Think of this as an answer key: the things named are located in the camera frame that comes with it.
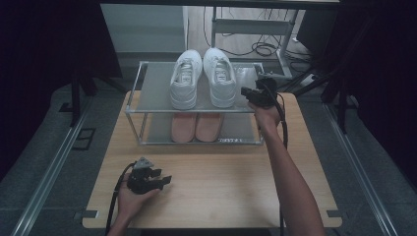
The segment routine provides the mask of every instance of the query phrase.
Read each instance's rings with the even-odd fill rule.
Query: shoe rack
[[[261,63],[232,63],[236,75],[236,99],[229,108],[211,104],[209,80],[204,73],[197,85],[197,104],[186,111],[174,109],[170,100],[170,80],[175,62],[141,62],[132,92],[125,110],[132,131],[139,145],[261,145],[263,137],[241,87],[254,89]],[[139,99],[135,98],[138,84],[143,83]],[[214,142],[193,139],[188,143],[174,143],[171,139],[171,123],[176,112],[219,112],[224,120],[218,138]]]

